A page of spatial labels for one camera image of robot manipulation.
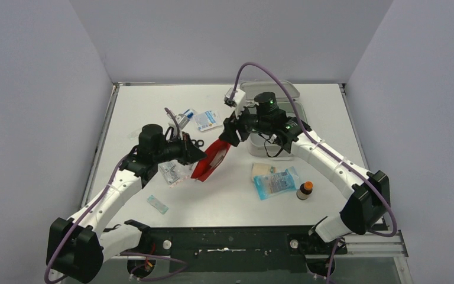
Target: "black base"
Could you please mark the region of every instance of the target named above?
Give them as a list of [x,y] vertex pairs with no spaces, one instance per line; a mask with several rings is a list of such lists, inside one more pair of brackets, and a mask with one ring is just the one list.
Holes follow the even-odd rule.
[[[309,237],[311,227],[151,228],[149,235],[155,243],[154,254],[187,262],[188,272],[305,273],[307,263],[303,254],[328,255],[333,247],[333,243]],[[290,247],[293,239],[299,241],[299,249]],[[171,249],[163,249],[165,240],[171,241]],[[138,248],[132,251],[142,252]],[[181,267],[182,264],[171,263],[170,271]]]
[[131,271],[135,267],[142,266],[142,267],[135,269],[135,271],[133,271],[133,275],[135,277],[145,278],[145,277],[149,276],[150,273],[152,273],[152,271],[154,271],[154,268],[155,268],[155,260],[149,260],[149,263],[152,264],[152,267],[150,267],[148,270],[146,270],[144,267],[145,260],[128,260],[128,264],[127,264],[128,273],[131,274]]
[[[312,273],[326,276],[328,274],[328,259],[307,259],[306,260],[307,267],[309,271]],[[335,261],[332,262],[332,270],[330,271],[330,275],[332,275],[335,271]]]

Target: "white tabletop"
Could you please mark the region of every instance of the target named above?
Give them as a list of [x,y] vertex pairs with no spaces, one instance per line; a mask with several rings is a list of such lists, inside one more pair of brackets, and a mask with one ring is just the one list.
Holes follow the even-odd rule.
[[[168,126],[164,107],[176,114],[193,108],[197,112],[218,110],[227,117],[233,109],[223,104],[223,96],[232,85],[148,85],[121,86],[108,128],[91,196],[107,183],[117,161],[138,143],[138,131],[145,124]],[[363,166],[342,94],[337,84],[296,85],[309,125],[333,148],[352,162]],[[205,141],[206,149],[223,127],[201,133],[190,122],[184,129],[192,139]],[[346,200],[311,165],[298,158],[274,160],[253,157],[247,142],[231,147],[223,163],[204,183],[185,180],[173,188],[158,172],[149,184],[115,215],[109,225],[128,219],[151,227],[231,227],[262,225],[310,225],[324,216],[339,212]],[[302,181],[314,183],[310,198],[301,201],[295,192],[282,193],[261,201],[250,181],[253,162],[273,164],[278,170],[294,166]],[[161,215],[147,203],[154,195],[169,207]]]

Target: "gray wall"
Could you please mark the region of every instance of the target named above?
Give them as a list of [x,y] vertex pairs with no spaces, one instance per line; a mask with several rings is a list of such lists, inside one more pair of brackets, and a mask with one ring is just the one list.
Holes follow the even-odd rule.
[[68,0],[0,1],[0,284],[43,283],[78,206],[111,81]]
[[[346,82],[392,0],[71,0],[114,82]],[[266,78],[247,69],[245,78]]]
[[346,92],[415,283],[454,283],[454,1],[395,0]]

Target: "brown bottle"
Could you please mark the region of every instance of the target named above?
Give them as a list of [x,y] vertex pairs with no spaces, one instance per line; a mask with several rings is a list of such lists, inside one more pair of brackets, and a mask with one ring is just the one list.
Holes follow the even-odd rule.
[[297,190],[297,197],[300,200],[305,200],[309,197],[309,195],[312,193],[312,186],[313,184],[311,182],[305,182],[302,183],[300,186],[300,189]]

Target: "red bag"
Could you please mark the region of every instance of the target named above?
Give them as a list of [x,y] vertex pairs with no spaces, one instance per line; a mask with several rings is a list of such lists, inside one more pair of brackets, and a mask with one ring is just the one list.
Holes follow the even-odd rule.
[[216,167],[222,163],[223,158],[227,155],[230,148],[231,145],[229,143],[217,139],[208,147],[208,149],[206,149],[206,158],[197,163],[190,178],[204,182],[213,173]]

